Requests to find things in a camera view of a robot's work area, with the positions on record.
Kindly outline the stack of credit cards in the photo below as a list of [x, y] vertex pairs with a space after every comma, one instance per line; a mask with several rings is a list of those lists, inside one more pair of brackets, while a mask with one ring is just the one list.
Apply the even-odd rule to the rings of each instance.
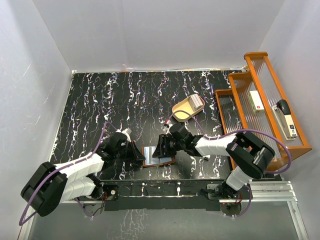
[[192, 110], [194, 112], [196, 112], [197, 110], [201, 109], [202, 106], [203, 106], [202, 100], [197, 94], [191, 95], [189, 97], [188, 102], [189, 102], [190, 107], [192, 108]]

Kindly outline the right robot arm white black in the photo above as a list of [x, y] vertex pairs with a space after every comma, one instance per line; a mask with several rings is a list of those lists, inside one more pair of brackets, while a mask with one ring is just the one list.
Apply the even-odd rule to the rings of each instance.
[[209, 192], [212, 195], [235, 198], [243, 186], [263, 176], [275, 156], [272, 147], [245, 129], [227, 136], [209, 138], [206, 135], [192, 135], [180, 123], [167, 127], [167, 134], [159, 135], [153, 158], [173, 158], [178, 151], [184, 151], [192, 157], [227, 156], [236, 163], [236, 168], [223, 183]]

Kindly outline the brown leather card holder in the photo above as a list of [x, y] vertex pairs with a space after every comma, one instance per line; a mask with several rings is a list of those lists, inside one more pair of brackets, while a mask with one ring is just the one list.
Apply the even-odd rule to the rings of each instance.
[[145, 160], [142, 163], [143, 167], [165, 166], [175, 163], [175, 159], [173, 157], [152, 157], [155, 150], [155, 146], [142, 147], [142, 155], [145, 157]]

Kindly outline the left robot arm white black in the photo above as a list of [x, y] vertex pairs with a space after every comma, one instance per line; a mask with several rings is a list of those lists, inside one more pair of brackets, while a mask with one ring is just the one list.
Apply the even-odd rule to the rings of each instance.
[[23, 187], [20, 195], [42, 217], [60, 203], [82, 196], [93, 200], [103, 195], [103, 187], [91, 175], [111, 167], [116, 160], [139, 163], [145, 160], [130, 130], [117, 131], [100, 143], [95, 151], [78, 159], [52, 164], [42, 163]]

